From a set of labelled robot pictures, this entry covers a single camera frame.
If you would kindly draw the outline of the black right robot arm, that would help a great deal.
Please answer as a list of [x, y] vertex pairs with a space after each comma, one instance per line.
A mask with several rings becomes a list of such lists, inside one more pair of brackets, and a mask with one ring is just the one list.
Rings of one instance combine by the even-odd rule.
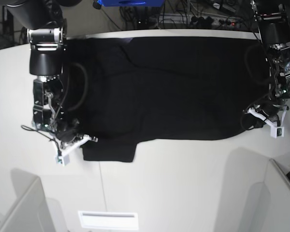
[[[29, 72], [33, 81], [33, 128], [41, 135], [49, 133], [57, 158], [62, 159], [91, 137], [80, 132], [79, 120], [72, 117], [84, 103], [89, 76], [85, 67], [67, 60], [65, 53], [67, 20], [59, 0], [12, 0], [5, 4], [27, 29], [30, 45]], [[71, 69], [78, 69], [84, 80], [80, 99], [71, 104]]]

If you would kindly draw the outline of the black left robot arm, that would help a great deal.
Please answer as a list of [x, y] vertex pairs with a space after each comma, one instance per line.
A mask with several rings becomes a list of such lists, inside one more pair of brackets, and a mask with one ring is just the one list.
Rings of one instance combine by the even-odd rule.
[[[282, 126], [278, 112], [287, 109], [286, 101], [290, 99], [290, 26], [286, 12], [287, 0], [252, 0], [251, 8], [258, 25], [257, 44], [249, 47], [245, 53], [245, 65], [249, 77], [258, 85], [268, 87], [267, 92], [250, 103], [242, 116], [251, 115], [255, 122], [244, 127], [250, 131], [265, 124]], [[269, 75], [258, 78], [253, 74], [248, 55], [255, 47], [261, 47], [269, 65]]]

